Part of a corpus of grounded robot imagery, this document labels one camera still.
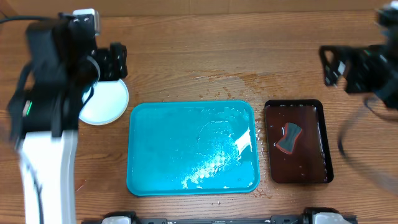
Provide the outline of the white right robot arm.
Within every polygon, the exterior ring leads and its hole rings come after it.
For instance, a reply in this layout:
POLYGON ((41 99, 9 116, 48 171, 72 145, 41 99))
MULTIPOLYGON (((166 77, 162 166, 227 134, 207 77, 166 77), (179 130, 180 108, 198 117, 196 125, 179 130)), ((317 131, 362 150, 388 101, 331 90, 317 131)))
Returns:
POLYGON ((380 100, 388 109, 397 109, 397 1, 376 11, 377 24, 384 28, 385 44, 367 47, 348 45, 321 45, 318 55, 323 67, 324 83, 335 86, 340 77, 346 80, 345 92, 349 94, 373 93, 365 98, 363 106, 345 121, 338 133, 338 150, 343 159, 380 188, 397 195, 397 178, 349 156, 343 142, 348 131, 369 110, 384 121, 397 122, 397 118, 375 112, 370 103, 380 100))

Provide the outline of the orange and black sponge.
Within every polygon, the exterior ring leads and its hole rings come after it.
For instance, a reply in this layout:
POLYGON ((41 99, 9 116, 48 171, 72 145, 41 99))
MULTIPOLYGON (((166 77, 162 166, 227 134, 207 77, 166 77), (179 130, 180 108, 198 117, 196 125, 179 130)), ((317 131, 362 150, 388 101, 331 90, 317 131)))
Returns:
POLYGON ((294 123, 285 123, 282 130, 283 136, 275 144, 275 147, 286 154, 292 154, 295 143, 302 132, 302 128, 294 123))

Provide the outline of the light blue plate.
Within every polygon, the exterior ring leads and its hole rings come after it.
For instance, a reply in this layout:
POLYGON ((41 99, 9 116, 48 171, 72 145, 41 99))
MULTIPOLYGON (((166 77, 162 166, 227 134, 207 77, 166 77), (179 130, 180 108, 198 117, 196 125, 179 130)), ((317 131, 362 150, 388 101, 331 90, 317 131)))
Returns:
POLYGON ((82 96, 85 103, 79 119, 90 125, 105 125, 117 120, 129 103, 129 92, 121 80, 102 81, 90 87, 82 96))

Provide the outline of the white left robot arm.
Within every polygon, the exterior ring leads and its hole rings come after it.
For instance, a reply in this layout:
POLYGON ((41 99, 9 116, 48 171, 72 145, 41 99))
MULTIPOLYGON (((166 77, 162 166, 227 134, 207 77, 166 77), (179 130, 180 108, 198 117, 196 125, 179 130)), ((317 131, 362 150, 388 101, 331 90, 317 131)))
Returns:
POLYGON ((127 49, 98 48, 100 15, 79 9, 28 16, 31 59, 7 110, 24 190, 27 223, 75 223, 74 168, 79 116, 98 83, 127 76, 127 49))

